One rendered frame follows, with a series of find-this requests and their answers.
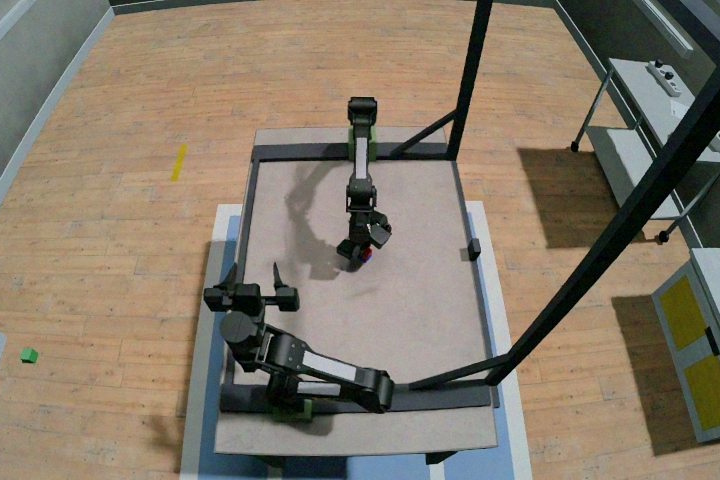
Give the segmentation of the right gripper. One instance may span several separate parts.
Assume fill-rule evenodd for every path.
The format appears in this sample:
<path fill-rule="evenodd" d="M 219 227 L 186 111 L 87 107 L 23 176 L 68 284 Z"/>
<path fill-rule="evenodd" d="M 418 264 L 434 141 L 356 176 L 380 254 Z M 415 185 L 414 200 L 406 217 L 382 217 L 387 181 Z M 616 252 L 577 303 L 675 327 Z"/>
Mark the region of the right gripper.
<path fill-rule="evenodd" d="M 370 226 L 372 225 L 372 222 L 376 220 L 376 223 L 378 224 L 385 224 L 388 223 L 388 218 L 386 215 L 375 211 L 374 213 L 371 213 L 370 218 Z M 366 246 L 365 246 L 366 245 Z M 371 243 L 369 241 L 363 243 L 355 243 L 353 241 L 344 239 L 337 247 L 337 253 L 346 257 L 349 260 L 354 260 L 358 255 L 363 257 L 363 250 L 366 247 L 370 248 Z"/>

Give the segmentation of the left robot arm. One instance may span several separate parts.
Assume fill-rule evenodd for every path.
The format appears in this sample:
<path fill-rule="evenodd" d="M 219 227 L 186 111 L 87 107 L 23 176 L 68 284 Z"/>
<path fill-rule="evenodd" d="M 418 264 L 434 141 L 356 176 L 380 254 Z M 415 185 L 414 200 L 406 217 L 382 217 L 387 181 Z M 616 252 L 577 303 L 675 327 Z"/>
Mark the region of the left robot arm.
<path fill-rule="evenodd" d="M 376 414 L 391 409 L 395 382 L 386 370 L 319 354 L 305 341 L 267 323 L 260 330 L 250 318 L 260 323 L 265 305 L 258 284 L 235 284 L 234 290 L 224 291 L 223 310 L 234 312 L 222 318 L 219 331 L 245 373 L 260 369 L 270 374 L 265 393 L 270 405 L 285 413 L 304 412 L 305 400 L 357 403 Z M 300 374 L 325 381 L 303 380 L 296 376 Z"/>

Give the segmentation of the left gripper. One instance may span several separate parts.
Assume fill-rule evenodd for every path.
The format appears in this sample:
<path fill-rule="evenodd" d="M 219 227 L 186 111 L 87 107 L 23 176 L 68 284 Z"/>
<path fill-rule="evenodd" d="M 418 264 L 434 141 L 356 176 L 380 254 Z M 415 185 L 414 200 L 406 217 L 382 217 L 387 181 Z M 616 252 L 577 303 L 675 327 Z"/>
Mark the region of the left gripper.
<path fill-rule="evenodd" d="M 276 262 L 274 262 L 273 266 L 274 271 L 274 289 L 276 291 L 275 296 L 261 296 L 262 299 L 265 299 L 266 306 L 278 306 L 280 312 L 297 312 L 300 308 L 300 298 L 298 294 L 298 290 L 295 287 L 289 287 L 287 284 L 283 284 L 279 275 L 279 271 L 277 268 Z M 224 279 L 224 281 L 218 285 L 214 285 L 213 288 L 205 288 L 204 289 L 204 295 L 203 299 L 208 308 L 212 312 L 227 312 L 228 310 L 223 310 L 222 307 L 222 298 L 224 291 L 227 291 L 228 289 L 234 289 L 235 283 L 236 283 L 236 276 L 237 276 L 237 263 L 234 263 L 231 270 L 229 271 L 228 275 Z M 263 315 L 263 318 L 261 320 L 261 323 L 254 323 L 254 318 L 250 318 L 253 325 L 259 326 L 260 330 L 262 330 L 263 324 L 265 322 L 265 313 Z"/>

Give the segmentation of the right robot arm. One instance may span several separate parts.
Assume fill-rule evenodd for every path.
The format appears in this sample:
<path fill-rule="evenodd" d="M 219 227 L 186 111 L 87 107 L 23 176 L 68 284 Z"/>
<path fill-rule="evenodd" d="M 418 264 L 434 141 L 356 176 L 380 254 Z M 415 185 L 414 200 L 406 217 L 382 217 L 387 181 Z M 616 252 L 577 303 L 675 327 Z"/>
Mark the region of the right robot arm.
<path fill-rule="evenodd" d="M 392 228 L 389 223 L 378 226 L 376 220 L 370 226 L 371 213 L 374 213 L 374 207 L 377 206 L 377 189 L 372 185 L 368 172 L 369 140 L 372 140 L 370 130 L 377 120 L 375 97 L 351 97 L 351 100 L 348 100 L 348 120 L 353 124 L 354 140 L 354 172 L 346 187 L 346 213 L 351 214 L 349 239 L 355 243 L 369 241 L 377 249 L 381 249 L 392 235 Z M 350 206 L 348 198 L 351 198 Z M 370 198 L 372 206 L 369 203 Z"/>

